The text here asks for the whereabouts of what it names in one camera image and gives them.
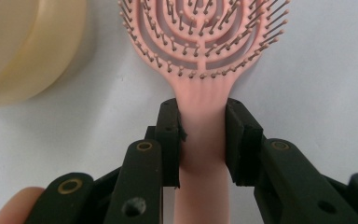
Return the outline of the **pink hairbrush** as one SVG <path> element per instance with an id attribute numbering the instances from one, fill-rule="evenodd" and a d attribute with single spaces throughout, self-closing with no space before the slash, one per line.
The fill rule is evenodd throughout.
<path id="1" fill-rule="evenodd" d="M 225 111 L 283 34 L 292 0 L 118 0 L 138 55 L 173 89 L 182 126 L 174 224 L 229 224 Z"/>

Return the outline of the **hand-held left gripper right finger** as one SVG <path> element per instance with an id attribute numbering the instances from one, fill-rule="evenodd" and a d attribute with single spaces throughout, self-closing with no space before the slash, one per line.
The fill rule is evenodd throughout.
<path id="1" fill-rule="evenodd" d="M 238 100 L 226 104 L 226 165 L 252 187 L 265 224 L 358 224 L 349 187 L 322 175 L 293 143 L 267 138 Z"/>

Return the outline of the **cream ribbed cup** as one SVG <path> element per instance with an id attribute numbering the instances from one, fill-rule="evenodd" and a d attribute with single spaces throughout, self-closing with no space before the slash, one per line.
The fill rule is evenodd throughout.
<path id="1" fill-rule="evenodd" d="M 0 0 L 0 106 L 50 86 L 74 59 L 87 0 Z"/>

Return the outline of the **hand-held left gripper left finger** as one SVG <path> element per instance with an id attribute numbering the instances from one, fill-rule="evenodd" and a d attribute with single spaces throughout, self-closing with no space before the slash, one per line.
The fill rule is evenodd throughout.
<path id="1" fill-rule="evenodd" d="M 170 99 L 157 124 L 129 145 L 103 224 L 162 224 L 163 189 L 180 185 L 180 147 L 180 113 Z"/>

